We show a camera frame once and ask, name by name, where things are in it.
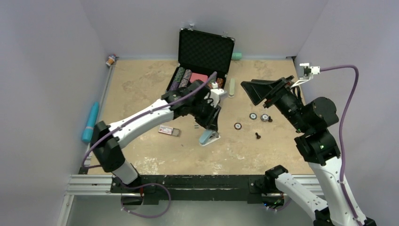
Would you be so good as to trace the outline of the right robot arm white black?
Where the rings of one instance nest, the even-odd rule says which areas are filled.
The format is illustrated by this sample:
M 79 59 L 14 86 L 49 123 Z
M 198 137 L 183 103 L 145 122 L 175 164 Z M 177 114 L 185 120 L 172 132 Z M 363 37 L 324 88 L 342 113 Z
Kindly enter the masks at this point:
M 342 169 L 343 152 L 328 131 L 338 123 L 334 102 L 318 97 L 304 104 L 292 86 L 292 76 L 275 81 L 243 81 L 242 88 L 254 105 L 275 106 L 299 134 L 296 147 L 314 172 L 323 198 L 299 184 L 282 166 L 265 173 L 264 188 L 285 193 L 312 219 L 315 226 L 374 226 L 356 203 Z

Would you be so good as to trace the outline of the green stapler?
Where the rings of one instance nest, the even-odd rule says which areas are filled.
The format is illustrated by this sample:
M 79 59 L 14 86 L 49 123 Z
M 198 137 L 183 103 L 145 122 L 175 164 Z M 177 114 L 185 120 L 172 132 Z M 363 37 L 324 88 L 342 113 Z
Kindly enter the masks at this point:
M 235 79 L 231 78 L 229 81 L 228 97 L 234 98 L 235 95 Z

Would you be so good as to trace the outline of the blue stapler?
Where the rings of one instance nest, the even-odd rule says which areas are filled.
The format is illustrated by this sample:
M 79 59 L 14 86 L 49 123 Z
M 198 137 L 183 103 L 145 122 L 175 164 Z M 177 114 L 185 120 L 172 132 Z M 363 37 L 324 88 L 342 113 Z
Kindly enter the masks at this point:
M 205 130 L 199 138 L 201 146 L 209 145 L 220 138 L 220 134 L 213 130 Z

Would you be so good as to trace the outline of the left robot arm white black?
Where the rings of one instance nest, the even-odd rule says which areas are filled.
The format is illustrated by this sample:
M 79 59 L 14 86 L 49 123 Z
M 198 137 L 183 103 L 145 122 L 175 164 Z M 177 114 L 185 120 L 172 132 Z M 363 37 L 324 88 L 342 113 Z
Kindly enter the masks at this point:
M 219 103 L 224 94 L 223 89 L 197 87 L 195 84 L 168 91 L 149 107 L 126 119 L 109 125 L 104 121 L 97 123 L 90 151 L 105 172 L 119 178 L 124 189 L 130 193 L 136 192 L 141 184 L 140 175 L 124 157 L 123 148 L 152 128 L 188 114 L 201 127 L 217 132 L 221 110 Z

